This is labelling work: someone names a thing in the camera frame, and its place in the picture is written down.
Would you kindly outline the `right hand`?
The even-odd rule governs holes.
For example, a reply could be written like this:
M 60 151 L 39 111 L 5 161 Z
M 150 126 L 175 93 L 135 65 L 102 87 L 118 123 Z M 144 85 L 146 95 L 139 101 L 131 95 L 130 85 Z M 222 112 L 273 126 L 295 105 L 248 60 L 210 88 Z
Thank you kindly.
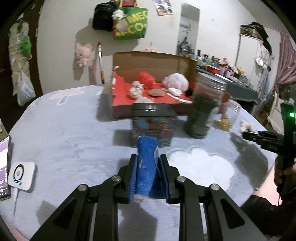
M 284 176 L 291 177 L 292 183 L 295 184 L 295 164 L 292 167 L 287 168 L 286 170 L 281 170 L 278 167 L 278 157 L 275 160 L 275 166 L 274 166 L 274 183 L 276 186 L 282 183 L 282 178 Z

